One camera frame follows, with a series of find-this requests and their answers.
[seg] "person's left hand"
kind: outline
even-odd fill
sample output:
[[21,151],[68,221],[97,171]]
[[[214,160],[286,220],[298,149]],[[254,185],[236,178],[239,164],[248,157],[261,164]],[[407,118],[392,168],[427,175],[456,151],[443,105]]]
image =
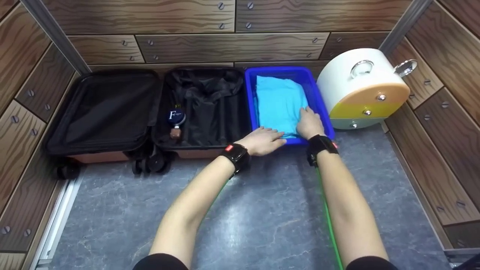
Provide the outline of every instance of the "person's left hand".
[[251,156],[264,156],[287,142],[285,139],[280,139],[283,134],[284,132],[278,132],[276,129],[261,126],[235,143],[247,148]]

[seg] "blue plastic basket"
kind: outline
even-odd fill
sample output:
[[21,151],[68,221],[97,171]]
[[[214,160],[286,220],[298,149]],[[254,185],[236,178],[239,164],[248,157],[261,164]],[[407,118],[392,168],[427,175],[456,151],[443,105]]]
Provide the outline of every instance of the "blue plastic basket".
[[[324,124],[325,135],[333,140],[335,132],[328,117],[324,100],[320,95],[317,84],[309,69],[304,67],[259,67],[250,68],[245,72],[245,83],[247,85],[248,105],[250,107],[250,119],[252,130],[258,128],[258,106],[257,106],[257,76],[275,77],[279,79],[290,79],[300,84],[305,91],[308,105],[315,113],[320,115]],[[303,138],[288,138],[287,145],[307,144]]]

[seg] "hand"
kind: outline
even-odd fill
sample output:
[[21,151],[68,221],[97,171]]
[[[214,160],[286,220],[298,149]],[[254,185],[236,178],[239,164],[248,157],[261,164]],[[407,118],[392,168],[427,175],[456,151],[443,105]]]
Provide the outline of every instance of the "hand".
[[308,106],[307,109],[301,108],[297,132],[307,140],[317,134],[325,136],[324,125],[322,124],[322,120],[320,120],[320,115],[313,112]]
[[284,132],[277,132],[276,129],[261,126],[235,143],[247,148],[251,156],[264,156],[287,142],[285,139],[280,139],[283,134]]

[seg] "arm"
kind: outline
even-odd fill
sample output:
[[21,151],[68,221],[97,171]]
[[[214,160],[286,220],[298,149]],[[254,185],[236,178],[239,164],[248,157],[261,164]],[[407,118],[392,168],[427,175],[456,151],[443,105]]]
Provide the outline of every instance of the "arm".
[[[324,135],[318,114],[308,107],[300,114],[297,130],[304,138]],[[372,210],[340,156],[324,150],[318,153],[317,164],[344,267],[365,256],[388,260]]]
[[[263,156],[286,143],[283,132],[260,127],[236,142],[252,156]],[[235,166],[226,157],[217,157],[187,185],[160,222],[150,254],[170,254],[191,268],[195,237],[207,214]]]

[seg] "folded cloth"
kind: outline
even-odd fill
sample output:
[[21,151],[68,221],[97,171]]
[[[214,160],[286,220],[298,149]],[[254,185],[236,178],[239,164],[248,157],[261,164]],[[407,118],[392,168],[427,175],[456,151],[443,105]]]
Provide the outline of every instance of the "folded cloth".
[[257,76],[256,93],[260,126],[283,131],[284,138],[298,137],[300,108],[308,106],[303,87],[289,79]]

